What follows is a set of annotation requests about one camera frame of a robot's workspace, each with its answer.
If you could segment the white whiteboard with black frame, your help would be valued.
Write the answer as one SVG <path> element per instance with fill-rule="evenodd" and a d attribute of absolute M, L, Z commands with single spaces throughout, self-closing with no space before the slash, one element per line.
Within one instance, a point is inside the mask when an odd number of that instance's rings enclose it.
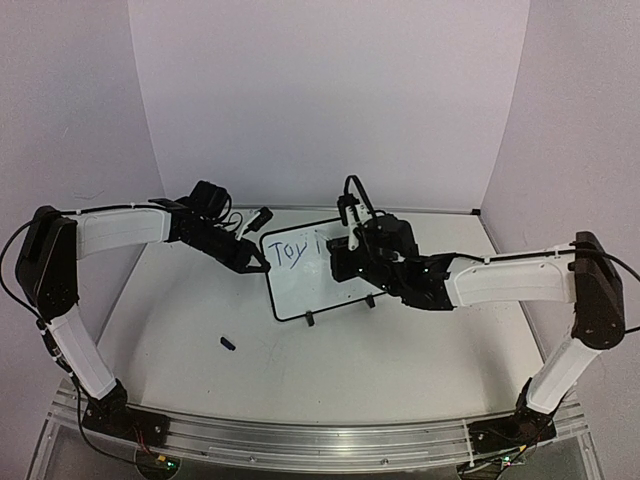
<path fill-rule="evenodd" d="M 260 238 L 260 248 L 270 263 L 266 274 L 274 317 L 287 322 L 341 308 L 371 294 L 384 292 L 360 278 L 336 282 L 331 274 L 326 242 L 347 230 L 337 218 L 272 230 Z"/>

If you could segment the blue marker cap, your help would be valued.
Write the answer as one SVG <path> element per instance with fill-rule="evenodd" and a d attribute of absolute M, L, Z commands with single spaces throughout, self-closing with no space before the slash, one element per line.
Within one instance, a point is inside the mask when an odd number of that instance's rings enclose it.
<path fill-rule="evenodd" d="M 220 343 L 229 351 L 235 351 L 236 350 L 236 346 L 226 337 L 221 337 L 220 338 Z"/>

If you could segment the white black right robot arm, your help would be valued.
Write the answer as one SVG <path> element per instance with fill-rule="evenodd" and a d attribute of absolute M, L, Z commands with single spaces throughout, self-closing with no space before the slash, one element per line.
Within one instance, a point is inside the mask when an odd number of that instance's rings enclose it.
<path fill-rule="evenodd" d="M 484 303 L 557 302 L 574 308 L 574 322 L 541 369 L 527 380 L 512 414 L 476 421 L 474 450 L 491 453 L 554 437 L 553 418 L 591 362 L 625 337 L 624 293 L 617 261 L 588 231 L 547 250 L 474 256 L 419 253 L 411 225 L 386 214 L 359 222 L 330 239 L 335 281 L 359 278 L 412 308 L 453 311 Z"/>

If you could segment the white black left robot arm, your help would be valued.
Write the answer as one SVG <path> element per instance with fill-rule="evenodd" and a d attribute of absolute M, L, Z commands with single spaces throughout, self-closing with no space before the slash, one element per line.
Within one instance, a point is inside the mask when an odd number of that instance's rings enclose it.
<path fill-rule="evenodd" d="M 44 205 L 21 228 L 16 281 L 52 359 L 76 390 L 81 431 L 159 447 L 170 424 L 165 414 L 131 404 L 102 355 L 84 319 L 81 262 L 112 250 L 177 243 L 237 274 L 268 273 L 268 260 L 248 236 L 272 220 L 272 211 L 260 207 L 238 223 L 236 214 L 225 188 L 199 181 L 175 200 L 71 210 Z"/>

